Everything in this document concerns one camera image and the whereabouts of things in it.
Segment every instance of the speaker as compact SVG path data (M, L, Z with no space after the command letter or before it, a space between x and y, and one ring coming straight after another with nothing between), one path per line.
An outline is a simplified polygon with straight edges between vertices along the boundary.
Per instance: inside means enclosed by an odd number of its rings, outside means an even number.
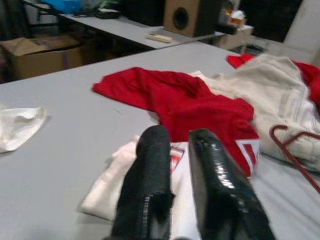
M126 17L148 26L162 26L165 0L126 0Z
M164 28L188 37L213 34L223 0L166 0Z

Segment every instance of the white jacket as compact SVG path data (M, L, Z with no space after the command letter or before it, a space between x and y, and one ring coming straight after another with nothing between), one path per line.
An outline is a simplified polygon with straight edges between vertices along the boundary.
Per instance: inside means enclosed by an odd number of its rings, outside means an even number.
M253 124L261 139L260 150L267 155L286 159L269 136L274 125L289 127L275 132L281 142L301 131L320 133L319 115L309 100L308 87L298 67L287 57L262 54L231 74L208 78L194 72L192 76L200 77L214 94L242 98L254 107ZM320 171L319 140L302 137L288 149L304 159L306 167Z

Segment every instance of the red stripe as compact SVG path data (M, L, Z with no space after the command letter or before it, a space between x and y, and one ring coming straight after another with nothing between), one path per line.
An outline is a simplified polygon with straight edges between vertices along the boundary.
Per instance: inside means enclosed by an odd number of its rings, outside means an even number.
M254 167L256 165L256 155L254 153L254 150L252 149L251 144L244 144L244 149L248 153L250 160L252 162L252 166Z

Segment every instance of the table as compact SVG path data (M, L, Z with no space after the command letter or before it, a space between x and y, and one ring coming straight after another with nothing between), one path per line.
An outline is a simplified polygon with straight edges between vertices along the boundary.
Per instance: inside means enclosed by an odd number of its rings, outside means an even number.
M148 111L92 92L92 84L131 67L231 73L228 54L193 42L1 84L0 103L45 106L50 117L20 148L0 155L0 240L107 236L111 222L78 206L111 153L156 123ZM318 239L320 198L297 170L261 156L251 182L277 239Z
M34 0L22 0L25 4L38 8ZM135 21L128 20L126 17L120 17L119 19L99 19L97 17L74 17L71 14L58 14L55 11L49 9L43 9L43 11L49 11L51 14L56 15L64 20L71 21L76 24L85 26L86 28L110 35L117 39L129 41L147 50L162 49L167 47L173 47L181 44L208 40L217 36L223 36L222 32L215 32L206 36L199 37L187 37L181 34L170 32L164 29L163 26L147 26ZM159 34L172 38L172 42L163 43L150 39L146 39L148 34Z

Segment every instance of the stack of clothes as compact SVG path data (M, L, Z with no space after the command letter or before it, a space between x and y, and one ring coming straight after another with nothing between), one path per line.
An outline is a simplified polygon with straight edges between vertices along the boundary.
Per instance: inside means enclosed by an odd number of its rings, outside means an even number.
M172 192L177 196L171 239L201 239L188 164L190 131L205 128L215 133L246 176L253 174L259 151L287 161L270 137L273 126L288 126L287 131L277 132L282 142L302 131L320 133L318 68L268 54L227 60L237 68L235 72L208 77L199 71L185 74L136 67L105 76L92 88L108 98L156 112L159 123L169 131L171 147L183 153L171 169ZM83 212L114 220L123 180L136 159L138 139L113 155L110 167L83 201ZM302 137L289 150L305 168L320 172L316 139Z

